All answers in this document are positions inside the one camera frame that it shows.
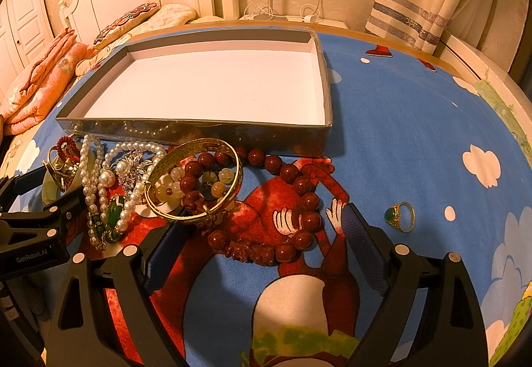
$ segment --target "embroidered pillow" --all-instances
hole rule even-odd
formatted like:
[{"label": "embroidered pillow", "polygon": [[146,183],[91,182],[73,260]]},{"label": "embroidered pillow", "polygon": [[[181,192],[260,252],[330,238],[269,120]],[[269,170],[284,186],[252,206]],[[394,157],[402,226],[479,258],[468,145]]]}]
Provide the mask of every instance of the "embroidered pillow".
[{"label": "embroidered pillow", "polygon": [[140,25],[143,21],[149,19],[159,9],[155,2],[142,4],[128,11],[122,17],[116,19],[110,25],[106,26],[94,39],[94,48],[101,50],[108,44],[120,38],[126,32]]}]

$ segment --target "red shoe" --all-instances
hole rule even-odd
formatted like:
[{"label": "red shoe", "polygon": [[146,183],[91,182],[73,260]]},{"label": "red shoe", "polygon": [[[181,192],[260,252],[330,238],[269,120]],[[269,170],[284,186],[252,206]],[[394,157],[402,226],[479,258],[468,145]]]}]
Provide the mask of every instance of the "red shoe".
[{"label": "red shoe", "polygon": [[421,62],[425,67],[429,68],[430,71],[434,71],[434,72],[436,72],[436,69],[435,69],[431,64],[429,64],[427,61],[424,61],[424,60],[419,59],[419,58],[418,58],[418,60],[419,60],[419,62]]},{"label": "red shoe", "polygon": [[379,46],[379,45],[377,45],[377,47],[375,49],[373,49],[373,50],[368,50],[366,52],[366,55],[382,56],[383,58],[392,58],[393,57],[392,52],[390,50],[388,50],[388,47]]}]

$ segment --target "gold ring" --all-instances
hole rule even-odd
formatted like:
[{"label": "gold ring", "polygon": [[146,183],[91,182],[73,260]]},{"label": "gold ring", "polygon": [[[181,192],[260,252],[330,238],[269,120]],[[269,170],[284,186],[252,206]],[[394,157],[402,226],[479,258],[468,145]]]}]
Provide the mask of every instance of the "gold ring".
[{"label": "gold ring", "polygon": [[[401,227],[401,206],[406,206],[410,210],[410,227],[405,230]],[[401,202],[393,205],[391,208],[388,208],[384,213],[384,220],[392,226],[392,228],[397,229],[403,233],[408,233],[414,229],[414,224],[416,223],[416,213],[414,208],[408,202]]]},{"label": "gold ring", "polygon": [[[154,185],[159,180],[159,178],[164,174],[170,172],[172,168],[178,166],[179,163],[185,158],[190,157],[191,155],[199,154],[201,152],[209,151],[222,152],[224,154],[228,154],[230,157],[232,157],[236,164],[235,178],[231,183],[231,187],[229,187],[229,190],[223,196],[223,199],[220,200],[209,210],[206,210],[204,208],[204,212],[198,215],[178,217],[176,215],[167,214],[159,210],[153,200],[151,200],[150,198],[150,190],[154,188]],[[221,212],[229,203],[236,199],[238,192],[240,191],[240,186],[242,185],[242,178],[243,172],[242,164],[240,163],[240,158],[238,158],[238,154],[229,143],[216,138],[199,138],[178,146],[172,152],[165,155],[163,159],[159,161],[159,163],[157,163],[153,171],[150,173],[150,177],[145,183],[146,202],[150,209],[156,215],[161,218],[164,218],[169,222],[194,224],[202,223],[204,221],[211,221],[213,218],[215,219],[215,217],[213,216]]]}]

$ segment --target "red bead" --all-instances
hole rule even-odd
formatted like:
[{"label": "red bead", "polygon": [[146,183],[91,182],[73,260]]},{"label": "red bead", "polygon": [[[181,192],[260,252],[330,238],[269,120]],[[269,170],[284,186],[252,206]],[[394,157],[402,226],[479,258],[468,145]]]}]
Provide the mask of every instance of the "red bead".
[{"label": "red bead", "polygon": [[196,190],[197,184],[198,180],[193,176],[183,176],[183,178],[179,180],[179,187],[185,194],[192,190]]},{"label": "red bead", "polygon": [[281,157],[279,157],[278,155],[270,155],[264,160],[264,167],[272,175],[278,174],[282,166],[283,160],[281,160]]},{"label": "red bead", "polygon": [[285,164],[281,167],[279,172],[283,181],[288,184],[292,184],[295,179],[299,176],[299,169],[293,164]]},{"label": "red bead", "polygon": [[292,243],[298,250],[308,250],[314,244],[314,237],[306,230],[298,230],[292,238]]},{"label": "red bead", "polygon": [[216,160],[211,153],[203,152],[198,155],[198,163],[205,167],[205,169],[212,169],[216,163]]},{"label": "red bead", "polygon": [[189,161],[187,165],[185,166],[185,175],[187,176],[193,176],[195,178],[199,178],[201,173],[203,172],[203,166],[199,164],[197,161]]},{"label": "red bead", "polygon": [[299,178],[296,178],[292,185],[292,188],[297,194],[302,196],[303,194],[308,193],[310,190],[312,190],[312,182],[310,182],[310,178],[308,176],[300,176]]},{"label": "red bead", "polygon": [[242,163],[247,161],[247,151],[243,147],[235,147],[236,155]]},{"label": "red bead", "polygon": [[252,166],[259,167],[264,164],[264,159],[266,158],[266,154],[262,149],[252,149],[247,154],[247,160]]},{"label": "red bead", "polygon": [[301,217],[301,226],[309,232],[317,232],[321,229],[321,216],[313,211],[305,213]]},{"label": "red bead", "polygon": [[215,152],[214,159],[220,166],[226,166],[229,162],[229,156],[223,152]]},{"label": "red bead", "polygon": [[215,230],[207,237],[207,243],[215,252],[220,252],[227,245],[227,236],[221,230]]},{"label": "red bead", "polygon": [[275,258],[277,262],[288,263],[294,260],[296,249],[292,244],[283,242],[275,247]]},{"label": "red bead", "polygon": [[301,206],[307,211],[313,211],[320,206],[320,198],[315,193],[305,193],[301,197]]}]

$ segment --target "cartoon hand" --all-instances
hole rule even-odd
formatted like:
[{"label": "cartoon hand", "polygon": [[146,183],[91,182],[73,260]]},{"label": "cartoon hand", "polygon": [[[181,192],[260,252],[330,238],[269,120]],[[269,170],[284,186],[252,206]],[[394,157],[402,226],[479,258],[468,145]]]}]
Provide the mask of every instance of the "cartoon hand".
[{"label": "cartoon hand", "polygon": [[332,226],[334,227],[334,231],[338,235],[343,235],[344,231],[341,229],[341,209],[346,204],[343,203],[340,199],[332,200],[331,209],[327,208],[325,210],[325,213],[327,214],[327,217],[329,218],[329,221],[331,222]]},{"label": "cartoon hand", "polygon": [[292,210],[283,208],[280,211],[273,211],[273,224],[277,231],[286,237],[293,237],[299,229],[301,229],[301,215],[299,215],[299,227],[295,228],[292,224]]}]

